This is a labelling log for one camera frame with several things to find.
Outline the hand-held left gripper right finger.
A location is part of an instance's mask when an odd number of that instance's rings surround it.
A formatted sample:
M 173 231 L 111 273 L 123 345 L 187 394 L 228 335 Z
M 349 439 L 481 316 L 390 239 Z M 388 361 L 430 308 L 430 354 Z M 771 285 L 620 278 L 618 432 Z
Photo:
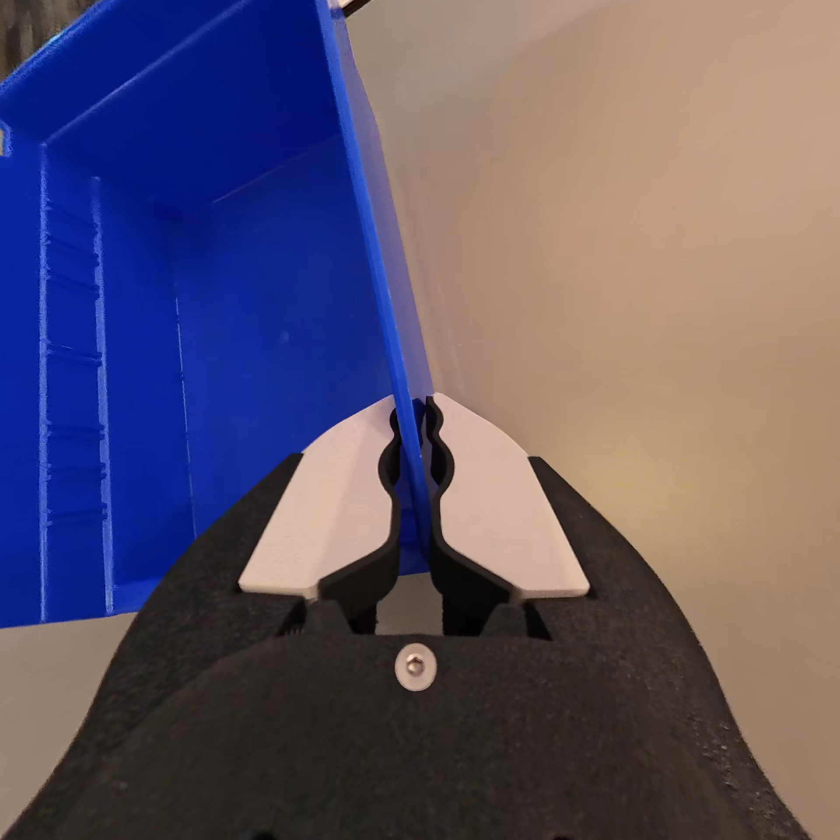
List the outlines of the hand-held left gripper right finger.
M 429 569 L 444 630 L 479 634 L 498 606 L 576 599 L 590 582 L 525 449 L 445 394 L 426 400 Z

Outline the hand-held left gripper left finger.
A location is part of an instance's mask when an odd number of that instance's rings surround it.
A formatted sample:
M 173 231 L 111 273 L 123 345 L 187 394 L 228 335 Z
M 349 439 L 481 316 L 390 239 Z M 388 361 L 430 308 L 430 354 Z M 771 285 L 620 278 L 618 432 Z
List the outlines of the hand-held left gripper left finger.
M 335 602 L 356 634 L 400 570 L 401 445 L 387 396 L 318 436 L 292 471 L 238 578 L 242 592 Z

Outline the blue plastic bin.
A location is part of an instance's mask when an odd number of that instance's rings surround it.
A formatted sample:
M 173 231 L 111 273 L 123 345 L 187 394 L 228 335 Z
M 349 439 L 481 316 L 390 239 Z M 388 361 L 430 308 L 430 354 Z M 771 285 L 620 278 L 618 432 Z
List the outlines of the blue plastic bin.
M 336 2 L 96 2 L 2 82 L 2 627 L 136 611 L 292 453 L 432 391 Z

